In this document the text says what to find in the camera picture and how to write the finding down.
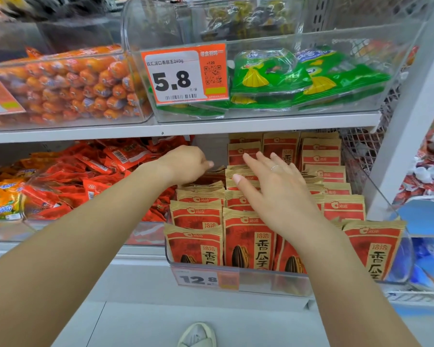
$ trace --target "person's left hand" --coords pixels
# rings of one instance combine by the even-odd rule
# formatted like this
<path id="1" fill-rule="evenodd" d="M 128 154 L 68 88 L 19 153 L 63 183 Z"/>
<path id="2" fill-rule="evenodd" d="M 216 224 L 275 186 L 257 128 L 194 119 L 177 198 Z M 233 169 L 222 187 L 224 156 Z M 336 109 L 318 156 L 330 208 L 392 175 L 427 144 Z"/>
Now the person's left hand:
<path id="1" fill-rule="evenodd" d="M 179 146 L 153 163 L 170 186 L 191 183 L 214 166 L 214 162 L 206 160 L 203 151 L 196 146 Z"/>

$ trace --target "display rack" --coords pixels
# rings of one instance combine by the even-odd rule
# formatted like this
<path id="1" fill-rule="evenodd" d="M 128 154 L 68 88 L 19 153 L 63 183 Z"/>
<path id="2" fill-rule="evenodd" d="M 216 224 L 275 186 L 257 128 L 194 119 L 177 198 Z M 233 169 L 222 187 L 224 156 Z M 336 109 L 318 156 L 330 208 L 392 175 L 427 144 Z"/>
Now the display rack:
<path id="1" fill-rule="evenodd" d="M 303 24 L 304 32 L 391 24 L 407 18 L 424 22 L 434 9 L 434 0 L 312 1 L 313 7 Z M 1 130 L 0 143 L 341 128 L 343 141 L 352 149 L 355 160 L 360 162 L 371 179 L 356 178 L 351 183 L 365 195 L 370 218 L 382 220 L 388 216 L 388 204 L 397 194 L 409 161 L 434 118 L 434 11 L 417 44 L 420 49 L 415 63 L 404 69 L 408 77 L 407 74 L 395 76 L 388 96 L 381 108 L 375 111 L 207 122 L 158 123 L 151 118 L 143 124 L 91 126 L 88 123 L 82 126 L 68 124 L 60 128 L 28 126 L 22 130 Z M 357 148 L 359 142 L 368 146 L 365 154 Z M 124 247 L 122 255 L 128 257 L 130 248 Z M 391 290 L 386 292 L 386 296 L 394 303 L 434 306 L 434 293 Z"/>

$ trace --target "white metal post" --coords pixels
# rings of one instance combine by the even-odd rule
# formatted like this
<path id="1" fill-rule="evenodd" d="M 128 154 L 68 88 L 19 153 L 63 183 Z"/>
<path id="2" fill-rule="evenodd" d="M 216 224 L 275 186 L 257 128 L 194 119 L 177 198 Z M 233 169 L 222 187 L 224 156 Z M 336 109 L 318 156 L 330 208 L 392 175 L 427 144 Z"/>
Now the white metal post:
<path id="1" fill-rule="evenodd" d="M 434 120 L 434 12 L 431 16 L 410 75 L 402 87 L 398 105 L 370 173 L 384 197 L 392 203 Z M 382 220 L 386 200 L 367 182 L 365 195 L 369 220 Z"/>

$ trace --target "shelf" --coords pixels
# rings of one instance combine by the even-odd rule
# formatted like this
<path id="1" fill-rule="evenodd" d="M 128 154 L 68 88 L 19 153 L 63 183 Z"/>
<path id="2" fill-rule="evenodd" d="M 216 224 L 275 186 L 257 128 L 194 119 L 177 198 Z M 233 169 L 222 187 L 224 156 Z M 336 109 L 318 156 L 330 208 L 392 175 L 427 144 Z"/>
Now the shelf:
<path id="1" fill-rule="evenodd" d="M 239 133 L 247 131 L 277 131 L 374 127 L 381 119 L 378 111 L 310 114 L 283 117 L 246 118 L 232 120 L 158 123 L 154 117 L 143 124 L 70 126 L 1 130 L 0 143 L 106 139 L 142 136 L 192 135 L 204 133 Z"/>

